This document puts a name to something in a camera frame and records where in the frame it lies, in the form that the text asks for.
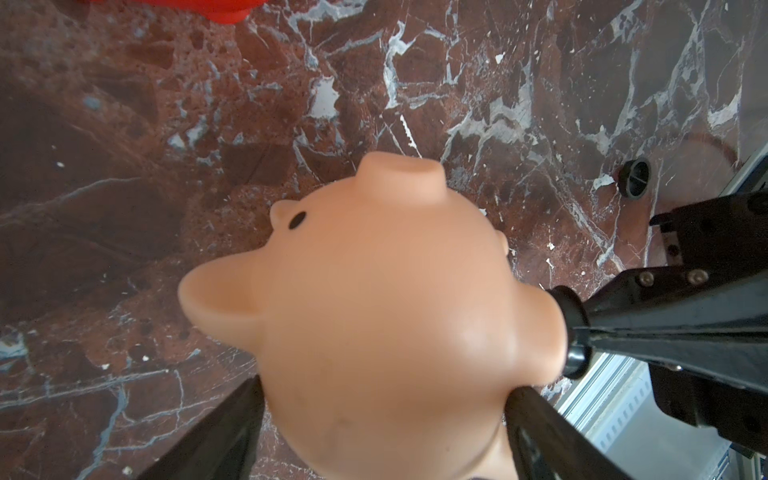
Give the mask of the red piggy bank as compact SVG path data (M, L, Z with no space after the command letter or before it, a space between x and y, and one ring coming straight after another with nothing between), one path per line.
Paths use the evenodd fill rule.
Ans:
M245 20L268 0L136 0L138 3L195 13L224 25Z

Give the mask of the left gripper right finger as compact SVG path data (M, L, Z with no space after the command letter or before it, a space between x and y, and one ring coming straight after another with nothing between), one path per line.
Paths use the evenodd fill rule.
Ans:
M506 432L520 479L627 479L531 387L505 404Z

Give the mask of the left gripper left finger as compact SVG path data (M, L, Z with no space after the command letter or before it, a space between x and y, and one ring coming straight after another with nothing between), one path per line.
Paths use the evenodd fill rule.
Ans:
M139 475L142 480L247 479L265 412L259 377L243 382Z

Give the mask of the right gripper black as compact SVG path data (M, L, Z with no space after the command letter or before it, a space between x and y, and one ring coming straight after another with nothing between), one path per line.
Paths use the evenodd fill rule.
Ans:
M652 366L662 411L767 450L767 195L655 216L666 267L625 271L583 302L578 342ZM597 344L599 340L651 344Z

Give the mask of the beige piggy bank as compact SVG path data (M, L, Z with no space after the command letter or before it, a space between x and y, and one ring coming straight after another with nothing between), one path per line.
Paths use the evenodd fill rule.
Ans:
M196 267L184 315L251 353L272 421L328 479L513 479L509 394L564 367L555 299L435 160L366 155L270 211L256 250Z

